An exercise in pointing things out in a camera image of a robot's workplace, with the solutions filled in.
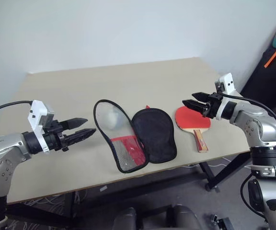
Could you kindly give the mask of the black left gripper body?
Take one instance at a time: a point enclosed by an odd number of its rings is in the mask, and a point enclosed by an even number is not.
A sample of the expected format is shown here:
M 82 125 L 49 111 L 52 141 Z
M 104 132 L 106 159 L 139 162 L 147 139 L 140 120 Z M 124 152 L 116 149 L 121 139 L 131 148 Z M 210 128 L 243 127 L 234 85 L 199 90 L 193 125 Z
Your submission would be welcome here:
M 63 135 L 63 131 L 68 129 L 69 126 L 67 121 L 59 122 L 58 120 L 53 120 L 52 123 L 44 129 L 45 133 L 43 137 L 49 150 L 69 150 L 66 143 L 66 137 Z

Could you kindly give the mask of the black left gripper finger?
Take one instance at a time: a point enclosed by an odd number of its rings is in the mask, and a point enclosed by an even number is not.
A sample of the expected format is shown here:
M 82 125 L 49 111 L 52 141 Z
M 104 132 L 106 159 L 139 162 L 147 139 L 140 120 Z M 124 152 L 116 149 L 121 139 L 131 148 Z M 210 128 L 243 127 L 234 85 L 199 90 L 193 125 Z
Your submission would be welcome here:
M 65 137 L 66 145 L 73 145 L 84 141 L 96 132 L 95 128 L 85 128 Z
M 86 118 L 72 118 L 61 122 L 63 130 L 71 130 L 80 127 L 82 124 L 86 123 L 88 119 Z

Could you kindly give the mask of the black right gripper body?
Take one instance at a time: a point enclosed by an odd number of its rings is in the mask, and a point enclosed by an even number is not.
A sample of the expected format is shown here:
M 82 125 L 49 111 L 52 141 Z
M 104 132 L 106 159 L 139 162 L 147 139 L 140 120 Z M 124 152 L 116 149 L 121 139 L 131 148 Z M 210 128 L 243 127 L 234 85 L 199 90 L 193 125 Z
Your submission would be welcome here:
M 203 117 L 214 118 L 217 115 L 222 103 L 223 96 L 213 92 L 212 94 L 204 93 L 202 102 L 205 102 L 205 109 L 202 112 Z

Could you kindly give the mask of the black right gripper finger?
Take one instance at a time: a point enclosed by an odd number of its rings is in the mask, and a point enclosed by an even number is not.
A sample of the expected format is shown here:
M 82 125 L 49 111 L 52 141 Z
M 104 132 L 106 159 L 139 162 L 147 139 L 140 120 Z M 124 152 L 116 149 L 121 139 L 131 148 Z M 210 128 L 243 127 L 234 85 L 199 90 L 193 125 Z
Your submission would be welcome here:
M 206 104 L 200 103 L 200 102 L 192 100 L 192 99 L 182 100 L 182 103 L 187 108 L 194 110 L 196 112 L 199 112 L 200 114 L 203 114 L 207 110 Z
M 204 92 L 193 93 L 192 96 L 200 102 L 207 103 L 209 101 L 209 94 Z

